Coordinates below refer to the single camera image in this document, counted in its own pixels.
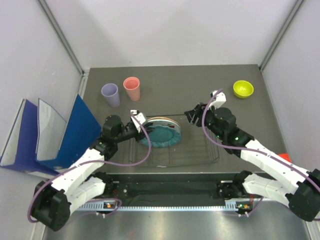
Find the yellow-green plastic bowl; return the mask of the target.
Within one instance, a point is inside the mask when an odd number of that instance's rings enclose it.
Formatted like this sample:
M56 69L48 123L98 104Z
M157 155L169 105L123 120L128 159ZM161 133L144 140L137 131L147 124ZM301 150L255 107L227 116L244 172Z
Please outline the yellow-green plastic bowl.
M249 98L254 93L254 86L246 80L238 80L233 84L233 93L240 99Z

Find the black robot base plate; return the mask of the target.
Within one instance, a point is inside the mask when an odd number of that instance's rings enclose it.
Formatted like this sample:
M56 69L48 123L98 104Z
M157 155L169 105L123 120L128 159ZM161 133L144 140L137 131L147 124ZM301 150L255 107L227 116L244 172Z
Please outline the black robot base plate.
M115 173L102 174L103 195L130 199L140 196L205 196L209 199L243 198L248 171L241 173Z

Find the white patterned plate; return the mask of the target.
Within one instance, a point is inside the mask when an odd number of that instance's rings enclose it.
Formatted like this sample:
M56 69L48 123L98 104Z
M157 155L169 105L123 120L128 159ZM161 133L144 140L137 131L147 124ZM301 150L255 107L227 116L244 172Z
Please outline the white patterned plate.
M174 129L177 132L181 132L181 126L176 125L174 122L171 122L171 121L156 119L156 120L148 121L148 123L154 127L163 126L163 127Z

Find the teal scalloped plate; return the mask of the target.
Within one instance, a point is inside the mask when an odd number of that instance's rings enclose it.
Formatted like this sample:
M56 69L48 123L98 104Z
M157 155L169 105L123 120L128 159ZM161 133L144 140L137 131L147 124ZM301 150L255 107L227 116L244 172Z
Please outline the teal scalloped plate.
M181 132L166 126L148 126L148 128L155 128L153 132L148 134L150 144L153 148L166 148L179 143L182 139Z

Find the pink plastic cup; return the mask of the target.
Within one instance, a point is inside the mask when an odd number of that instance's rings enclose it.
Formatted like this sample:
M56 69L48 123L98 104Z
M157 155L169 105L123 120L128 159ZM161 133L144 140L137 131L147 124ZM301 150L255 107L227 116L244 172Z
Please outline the pink plastic cup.
M129 98L136 102L140 99L140 80L137 77L128 77L123 81L123 87Z

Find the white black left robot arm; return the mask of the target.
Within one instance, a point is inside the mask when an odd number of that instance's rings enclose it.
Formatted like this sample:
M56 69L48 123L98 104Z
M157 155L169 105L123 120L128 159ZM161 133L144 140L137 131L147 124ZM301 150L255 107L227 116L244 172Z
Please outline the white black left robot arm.
M40 182L27 210L30 223L41 222L53 231L59 231L70 216L82 205L109 198L114 191L108 177L93 172L104 164L116 166L110 159L118 151L118 143L148 138L147 117L131 110L127 125L117 115L106 118L99 137L67 170L48 181Z

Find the purple plastic cup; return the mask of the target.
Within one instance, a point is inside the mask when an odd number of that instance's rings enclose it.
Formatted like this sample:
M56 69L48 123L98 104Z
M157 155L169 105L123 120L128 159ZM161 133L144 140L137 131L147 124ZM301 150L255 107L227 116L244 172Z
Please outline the purple plastic cup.
M101 88L101 94L112 108L121 104L118 86L114 83L107 83Z

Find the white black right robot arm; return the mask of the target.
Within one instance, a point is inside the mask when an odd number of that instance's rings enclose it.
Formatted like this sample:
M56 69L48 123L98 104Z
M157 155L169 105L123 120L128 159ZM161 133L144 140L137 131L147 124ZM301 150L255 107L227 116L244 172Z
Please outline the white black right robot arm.
M310 171L298 167L268 150L237 126L236 117L226 107L207 110L205 104L199 103L184 115L191 125L201 127L204 132L211 131L221 141L218 146L229 154L255 165L273 178L270 180L242 171L239 175L243 179L233 185L237 197L260 195L285 205L304 221L319 221L319 169Z

